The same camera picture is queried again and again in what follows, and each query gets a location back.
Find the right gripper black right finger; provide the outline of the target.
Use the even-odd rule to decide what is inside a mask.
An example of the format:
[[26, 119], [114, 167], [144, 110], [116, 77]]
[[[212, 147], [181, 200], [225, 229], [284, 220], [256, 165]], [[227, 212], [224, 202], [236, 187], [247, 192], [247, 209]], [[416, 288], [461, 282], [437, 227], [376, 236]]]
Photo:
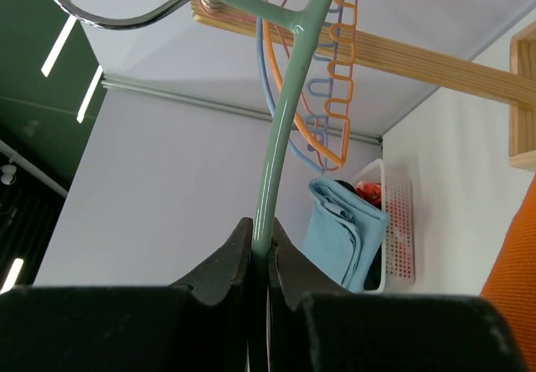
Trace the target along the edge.
[[307, 295], [349, 295], [298, 250], [281, 222], [275, 218], [271, 248], [268, 253], [268, 273], [271, 289], [279, 290], [289, 309], [297, 309]]

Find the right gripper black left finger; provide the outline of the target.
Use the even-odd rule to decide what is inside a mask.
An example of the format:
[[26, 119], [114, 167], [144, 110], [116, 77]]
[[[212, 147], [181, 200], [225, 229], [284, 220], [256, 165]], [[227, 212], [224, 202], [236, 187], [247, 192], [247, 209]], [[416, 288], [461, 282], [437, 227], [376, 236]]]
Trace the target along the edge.
[[171, 284], [187, 288], [204, 305], [218, 305], [244, 285], [250, 264], [253, 220], [244, 217], [229, 238], [190, 272]]

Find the orange trousers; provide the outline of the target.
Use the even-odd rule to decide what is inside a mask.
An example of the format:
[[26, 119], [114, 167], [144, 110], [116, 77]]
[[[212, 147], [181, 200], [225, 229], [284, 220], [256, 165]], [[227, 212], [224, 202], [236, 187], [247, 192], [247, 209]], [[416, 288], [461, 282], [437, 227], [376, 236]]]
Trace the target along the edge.
[[505, 317], [518, 345], [535, 351], [535, 183], [504, 238], [482, 296]]

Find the green plastic hanger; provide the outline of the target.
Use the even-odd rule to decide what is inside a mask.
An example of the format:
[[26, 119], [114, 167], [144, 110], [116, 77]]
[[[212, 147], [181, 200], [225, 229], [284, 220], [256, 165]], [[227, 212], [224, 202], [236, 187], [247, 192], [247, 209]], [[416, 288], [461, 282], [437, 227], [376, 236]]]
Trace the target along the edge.
[[[53, 1], [65, 13], [92, 27], [132, 30], [152, 25], [192, 0], [168, 0], [152, 11], [133, 18], [105, 18], [85, 11], [70, 0]], [[286, 77], [282, 82], [276, 113], [272, 121], [255, 212], [251, 249], [255, 260], [262, 261], [267, 257], [271, 246], [276, 201], [291, 126], [298, 122], [297, 104], [332, 0], [309, 0], [301, 11], [282, 8], [264, 0], [218, 1], [286, 28], [294, 37]]]

